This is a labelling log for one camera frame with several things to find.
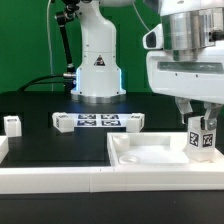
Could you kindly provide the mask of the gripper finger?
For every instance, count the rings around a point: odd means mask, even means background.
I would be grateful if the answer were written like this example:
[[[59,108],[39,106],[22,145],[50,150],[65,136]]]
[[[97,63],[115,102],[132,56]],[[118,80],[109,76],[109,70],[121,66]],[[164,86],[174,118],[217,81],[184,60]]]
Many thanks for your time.
[[[204,103],[205,115],[201,120],[201,128],[203,130],[212,131],[217,127],[217,118],[222,109],[221,104],[217,103]]]
[[[191,107],[190,100],[187,98],[176,97],[175,103],[176,103],[177,108],[181,114],[181,121],[183,124],[185,124],[187,121],[187,117],[193,113],[193,109]]]

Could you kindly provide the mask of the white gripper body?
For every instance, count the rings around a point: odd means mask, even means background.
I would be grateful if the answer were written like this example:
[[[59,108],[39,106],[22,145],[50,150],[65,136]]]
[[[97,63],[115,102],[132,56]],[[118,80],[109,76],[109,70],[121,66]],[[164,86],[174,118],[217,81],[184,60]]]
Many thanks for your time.
[[[224,49],[203,49],[196,62],[174,62],[164,51],[146,57],[154,93],[224,104]]]

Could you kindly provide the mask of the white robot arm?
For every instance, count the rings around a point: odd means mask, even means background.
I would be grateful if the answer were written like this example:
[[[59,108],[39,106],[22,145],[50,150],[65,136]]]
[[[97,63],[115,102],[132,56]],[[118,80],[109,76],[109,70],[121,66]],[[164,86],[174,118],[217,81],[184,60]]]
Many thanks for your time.
[[[93,103],[123,95],[116,65],[116,28],[101,7],[121,7],[135,0],[81,0],[82,63],[75,97]],[[224,106],[224,0],[143,0],[160,23],[143,37],[146,66],[153,92],[170,95],[183,117],[193,113],[190,102],[206,108],[200,124],[217,126]]]

